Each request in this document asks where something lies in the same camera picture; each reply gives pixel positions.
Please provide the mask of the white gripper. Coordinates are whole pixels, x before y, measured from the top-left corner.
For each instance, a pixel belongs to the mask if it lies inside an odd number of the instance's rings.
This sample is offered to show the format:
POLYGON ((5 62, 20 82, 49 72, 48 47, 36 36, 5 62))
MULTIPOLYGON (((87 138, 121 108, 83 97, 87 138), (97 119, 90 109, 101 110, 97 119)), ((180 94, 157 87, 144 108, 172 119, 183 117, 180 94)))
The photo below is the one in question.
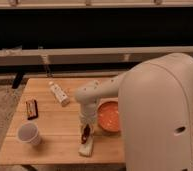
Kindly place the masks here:
MULTIPOLYGON (((82 124, 94 124, 97 118, 97 105, 96 104, 81 104, 80 105, 80 122, 82 124)), ((90 135, 94 135, 95 127, 90 125, 90 135)), ((81 125, 81 134, 84 133, 85 125, 81 125)))

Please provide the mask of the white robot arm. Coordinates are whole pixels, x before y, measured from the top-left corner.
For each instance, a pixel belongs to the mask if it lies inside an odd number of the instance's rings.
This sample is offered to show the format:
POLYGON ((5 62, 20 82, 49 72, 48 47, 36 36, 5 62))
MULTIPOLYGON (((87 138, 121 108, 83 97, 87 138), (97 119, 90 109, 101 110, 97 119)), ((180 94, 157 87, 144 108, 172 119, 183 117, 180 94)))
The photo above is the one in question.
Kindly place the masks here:
POLYGON ((171 53, 75 92, 83 124, 116 97, 127 171, 192 171, 193 57, 171 53))

